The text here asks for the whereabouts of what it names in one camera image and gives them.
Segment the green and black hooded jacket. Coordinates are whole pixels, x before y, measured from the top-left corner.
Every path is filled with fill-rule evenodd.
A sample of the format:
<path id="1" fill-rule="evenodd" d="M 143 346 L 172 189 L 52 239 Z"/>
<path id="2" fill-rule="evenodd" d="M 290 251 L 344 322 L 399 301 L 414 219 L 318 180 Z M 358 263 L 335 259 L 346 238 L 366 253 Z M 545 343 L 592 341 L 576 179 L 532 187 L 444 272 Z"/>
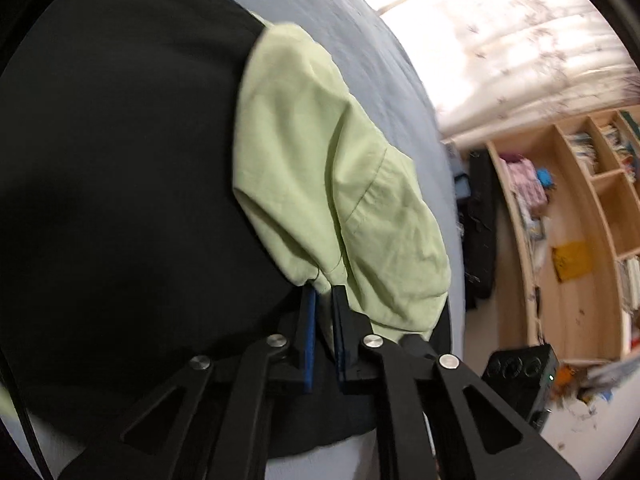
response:
<path id="1" fill-rule="evenodd" d="M 127 120 L 50 133 L 37 87 L 1 77 L 1 374 L 16 404 L 21 380 L 46 362 L 35 312 L 53 313 L 89 287 L 100 299 L 141 304 L 156 292 L 194 306 L 220 292 L 235 269 L 259 259 L 216 191 L 217 136 L 231 138 L 231 194 L 288 284 L 322 301 L 342 285 L 350 306 L 395 339 L 434 330 L 451 284 L 440 226 L 413 160 L 386 139 L 329 52 L 291 22 L 247 23 L 219 1 L 222 44 L 208 74 L 178 70 L 186 95 L 160 90 L 149 62 Z M 246 344 L 190 350 L 156 393 L 86 448 L 118 437 L 206 352 L 223 380 Z"/>

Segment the black white patterned clothes pile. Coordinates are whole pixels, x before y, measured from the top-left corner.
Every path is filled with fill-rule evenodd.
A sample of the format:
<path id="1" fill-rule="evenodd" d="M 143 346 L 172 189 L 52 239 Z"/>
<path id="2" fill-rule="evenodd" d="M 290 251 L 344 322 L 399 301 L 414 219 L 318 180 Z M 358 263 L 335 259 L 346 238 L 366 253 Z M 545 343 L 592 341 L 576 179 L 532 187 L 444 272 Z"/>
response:
<path id="1" fill-rule="evenodd" d="M 454 174 L 458 220 L 462 227 L 465 310 L 489 299 L 497 262 L 497 174 L 486 148 L 469 152 Z"/>

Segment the black electronic device box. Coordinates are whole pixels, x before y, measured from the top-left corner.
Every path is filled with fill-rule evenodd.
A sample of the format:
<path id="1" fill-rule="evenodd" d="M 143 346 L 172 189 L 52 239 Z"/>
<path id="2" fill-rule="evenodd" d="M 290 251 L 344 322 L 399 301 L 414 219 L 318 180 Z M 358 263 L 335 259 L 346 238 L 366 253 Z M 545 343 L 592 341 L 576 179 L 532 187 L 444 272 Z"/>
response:
<path id="1" fill-rule="evenodd" d="M 550 344 L 491 353 L 482 379 L 536 431 L 551 413 L 547 404 L 559 361 Z"/>

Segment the yellow paper bag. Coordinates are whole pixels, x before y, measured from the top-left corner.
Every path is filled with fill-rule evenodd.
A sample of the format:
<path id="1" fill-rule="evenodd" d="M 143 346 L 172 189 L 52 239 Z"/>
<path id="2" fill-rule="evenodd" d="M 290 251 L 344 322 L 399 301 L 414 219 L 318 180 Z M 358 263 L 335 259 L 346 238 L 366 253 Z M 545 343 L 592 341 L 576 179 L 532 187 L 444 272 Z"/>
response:
<path id="1" fill-rule="evenodd" d="M 582 278 L 593 269 L 591 252 L 584 240 L 574 240 L 552 247 L 551 257 L 556 278 L 560 283 Z"/>

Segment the stack of pink boxes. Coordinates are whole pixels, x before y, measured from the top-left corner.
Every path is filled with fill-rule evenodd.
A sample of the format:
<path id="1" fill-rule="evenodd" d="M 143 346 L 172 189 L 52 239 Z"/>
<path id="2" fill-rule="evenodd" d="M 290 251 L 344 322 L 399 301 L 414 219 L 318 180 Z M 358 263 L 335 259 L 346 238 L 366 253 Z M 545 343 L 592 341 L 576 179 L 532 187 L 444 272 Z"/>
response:
<path id="1" fill-rule="evenodd" d="M 548 207 L 548 197 L 534 164 L 520 154 L 501 154 L 500 160 L 510 189 L 524 202 L 532 217 L 542 217 Z"/>

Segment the blue round object on shelf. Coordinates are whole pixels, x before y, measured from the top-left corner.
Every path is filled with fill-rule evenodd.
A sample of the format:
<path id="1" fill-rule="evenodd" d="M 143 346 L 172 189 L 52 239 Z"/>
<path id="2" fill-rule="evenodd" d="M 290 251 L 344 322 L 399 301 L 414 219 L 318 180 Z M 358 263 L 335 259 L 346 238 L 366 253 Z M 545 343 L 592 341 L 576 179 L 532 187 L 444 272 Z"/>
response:
<path id="1" fill-rule="evenodd" d="M 537 168 L 536 176 L 544 190 L 548 191 L 555 189 L 555 180 L 553 179 L 551 172 L 547 168 Z"/>

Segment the wooden bookshelf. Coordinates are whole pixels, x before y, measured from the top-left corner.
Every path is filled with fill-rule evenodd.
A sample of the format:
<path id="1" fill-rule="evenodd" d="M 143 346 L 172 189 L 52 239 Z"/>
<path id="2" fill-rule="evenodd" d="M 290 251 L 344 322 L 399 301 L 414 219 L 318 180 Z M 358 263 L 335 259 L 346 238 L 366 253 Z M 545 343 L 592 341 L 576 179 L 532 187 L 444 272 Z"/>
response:
<path id="1" fill-rule="evenodd" d="M 626 358 L 632 314 L 623 266 L 639 255 L 639 185 L 630 159 L 639 142 L 618 108 L 565 118 L 496 136 L 486 144 L 498 187 L 495 305 L 498 346 L 551 344 L 563 362 L 588 366 Z M 510 189 L 501 154 L 520 154 L 547 168 L 555 189 L 532 217 Z M 593 269 L 565 283 L 551 248 L 584 240 Z"/>

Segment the floral white curtain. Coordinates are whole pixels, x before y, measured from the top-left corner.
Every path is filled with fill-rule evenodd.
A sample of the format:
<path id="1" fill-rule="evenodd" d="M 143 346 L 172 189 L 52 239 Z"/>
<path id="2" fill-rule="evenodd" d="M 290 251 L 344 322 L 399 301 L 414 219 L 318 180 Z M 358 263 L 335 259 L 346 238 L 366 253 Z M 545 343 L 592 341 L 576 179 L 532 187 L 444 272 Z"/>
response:
<path id="1" fill-rule="evenodd" d="M 589 0 L 372 0 L 446 139 L 639 102 L 639 71 Z"/>

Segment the grey-blue fleece bed blanket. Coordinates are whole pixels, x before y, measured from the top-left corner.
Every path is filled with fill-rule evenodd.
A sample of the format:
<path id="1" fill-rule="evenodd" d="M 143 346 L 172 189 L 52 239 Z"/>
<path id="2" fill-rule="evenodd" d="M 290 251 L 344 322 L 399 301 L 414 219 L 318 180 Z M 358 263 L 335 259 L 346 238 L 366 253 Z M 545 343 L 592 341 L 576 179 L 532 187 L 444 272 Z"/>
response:
<path id="1" fill-rule="evenodd" d="M 220 0 L 54 0 L 16 52 L 12 70 L 37 87 L 35 108 L 50 133 L 127 120 L 124 99 L 143 62 L 162 72 L 160 90 L 186 95 L 178 70 L 200 62 L 208 74 L 222 44 L 212 21 Z M 364 0 L 226 0 L 244 20 L 302 26 L 332 56 L 349 90 L 393 146 L 418 166 L 423 196 L 442 227 L 454 278 L 462 263 L 454 203 L 435 114 L 407 53 Z M 235 269 L 220 292 L 194 306 L 168 304 L 148 292 L 141 304 L 100 299 L 81 287 L 66 307 L 35 312 L 47 359 L 21 380 L 28 408 L 69 436 L 89 441 L 113 430 L 145 400 L 186 352 L 246 344 L 291 310 L 294 288 L 267 258 L 232 200 L 231 138 L 217 136 L 216 195 L 240 234 L 235 244 L 259 259 Z"/>

